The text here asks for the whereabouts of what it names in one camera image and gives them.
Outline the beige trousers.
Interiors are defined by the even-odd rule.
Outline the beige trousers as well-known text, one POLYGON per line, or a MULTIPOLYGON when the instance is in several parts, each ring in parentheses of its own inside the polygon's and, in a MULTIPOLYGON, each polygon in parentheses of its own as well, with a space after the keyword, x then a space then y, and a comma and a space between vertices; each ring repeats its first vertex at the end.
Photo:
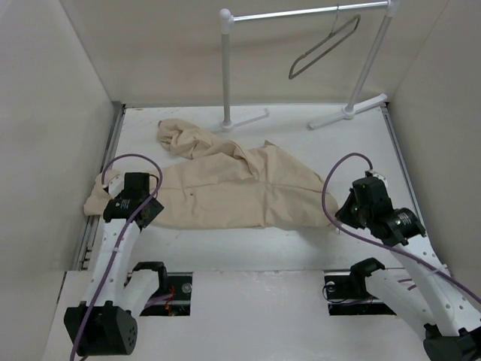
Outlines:
POLYGON ((159 122, 157 140, 183 162, 161 170, 166 229, 325 227, 338 211, 324 180, 266 141, 251 150, 181 119, 159 122))

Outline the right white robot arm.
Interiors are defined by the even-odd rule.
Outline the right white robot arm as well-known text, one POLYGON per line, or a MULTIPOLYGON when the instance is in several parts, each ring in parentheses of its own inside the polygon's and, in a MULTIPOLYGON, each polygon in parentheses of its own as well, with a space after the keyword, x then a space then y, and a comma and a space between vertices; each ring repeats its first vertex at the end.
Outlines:
POLYGON ((348 286, 354 296, 380 299, 420 337, 431 360, 480 358, 480 312, 453 285, 419 218, 407 208, 393 207, 383 179, 367 173, 355 180, 335 218, 368 229, 416 287, 403 287, 380 261, 369 258, 350 269, 348 286))

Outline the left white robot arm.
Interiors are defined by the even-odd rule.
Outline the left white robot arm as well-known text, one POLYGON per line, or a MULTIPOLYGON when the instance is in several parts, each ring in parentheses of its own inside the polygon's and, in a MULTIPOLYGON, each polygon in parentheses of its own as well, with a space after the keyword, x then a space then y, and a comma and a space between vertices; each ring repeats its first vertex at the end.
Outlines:
POLYGON ((110 199, 103 210, 101 246, 80 303, 65 311, 72 341, 71 359, 127 356, 138 337, 138 318, 149 299, 168 293, 163 262, 139 262, 129 268, 141 232, 163 211, 150 187, 155 175, 129 172, 105 187, 110 199))

